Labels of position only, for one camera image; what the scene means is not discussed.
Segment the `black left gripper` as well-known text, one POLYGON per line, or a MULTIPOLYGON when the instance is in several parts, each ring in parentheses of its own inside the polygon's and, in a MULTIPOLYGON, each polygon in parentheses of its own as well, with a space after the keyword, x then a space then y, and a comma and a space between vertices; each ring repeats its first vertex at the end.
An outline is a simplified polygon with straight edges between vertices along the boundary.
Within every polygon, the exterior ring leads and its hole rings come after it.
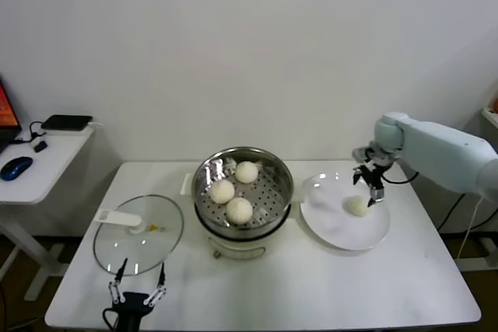
POLYGON ((125 292, 123 294, 120 290, 120 283, 124 276, 127 262, 128 258, 125 258, 117 270, 114 280, 108 284, 113 303, 111 310, 117 314, 114 331, 139 332, 142 318, 151 313, 150 306, 155 306, 167 292, 165 266, 161 264, 158 283, 151 295, 138 292, 125 292))

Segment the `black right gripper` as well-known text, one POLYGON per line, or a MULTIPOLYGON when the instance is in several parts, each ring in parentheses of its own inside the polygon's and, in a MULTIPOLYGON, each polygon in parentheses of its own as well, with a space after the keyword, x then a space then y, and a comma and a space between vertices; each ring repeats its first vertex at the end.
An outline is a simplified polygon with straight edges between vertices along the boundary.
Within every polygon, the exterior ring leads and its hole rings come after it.
POLYGON ((368 207, 384 200, 384 185, 382 182, 382 176, 385 171, 385 167, 378 166, 376 164, 373 165, 372 169, 364 164, 361 164, 354 169, 352 183, 356 185, 360 179, 363 179, 366 185, 370 188, 370 199, 367 203, 368 207))

